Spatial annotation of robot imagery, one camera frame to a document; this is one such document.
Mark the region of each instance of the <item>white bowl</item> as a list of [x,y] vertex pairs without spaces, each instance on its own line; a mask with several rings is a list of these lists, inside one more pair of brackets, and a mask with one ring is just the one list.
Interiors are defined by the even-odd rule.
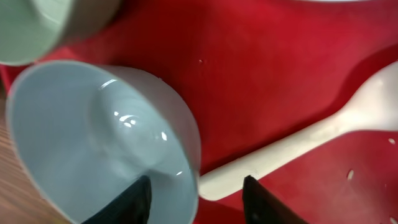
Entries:
[[36,65],[12,86],[7,123],[35,186],[71,222],[92,217],[141,174],[152,181],[148,223],[193,221],[199,132],[157,77],[73,61]]
[[0,63],[28,64],[99,31],[121,0],[0,0]]

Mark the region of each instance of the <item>spoon handle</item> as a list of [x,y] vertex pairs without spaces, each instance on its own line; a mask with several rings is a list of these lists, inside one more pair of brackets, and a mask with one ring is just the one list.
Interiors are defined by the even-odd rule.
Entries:
[[199,180],[199,194],[207,200],[219,200],[242,189],[248,175],[257,180],[298,158],[317,146],[343,134],[346,129],[330,116],[293,135],[223,165]]

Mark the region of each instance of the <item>water droplet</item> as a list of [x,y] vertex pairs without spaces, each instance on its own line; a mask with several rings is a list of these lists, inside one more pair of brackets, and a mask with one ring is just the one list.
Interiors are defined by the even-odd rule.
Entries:
[[352,180],[354,177],[354,170],[350,170],[347,174],[347,180]]

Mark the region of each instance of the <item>light blue bowl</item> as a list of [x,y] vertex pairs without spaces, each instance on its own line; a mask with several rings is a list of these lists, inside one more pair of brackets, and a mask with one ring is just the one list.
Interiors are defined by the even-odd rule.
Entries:
[[17,154],[40,193],[81,223],[146,174],[148,223],[187,224],[200,137],[182,98],[134,68],[54,61],[25,70],[7,101]]

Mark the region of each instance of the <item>wood grain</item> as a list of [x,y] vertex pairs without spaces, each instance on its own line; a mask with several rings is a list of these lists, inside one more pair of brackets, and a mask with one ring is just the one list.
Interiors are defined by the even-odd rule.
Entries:
[[4,119],[0,99],[0,223],[69,223],[33,187],[19,164]]

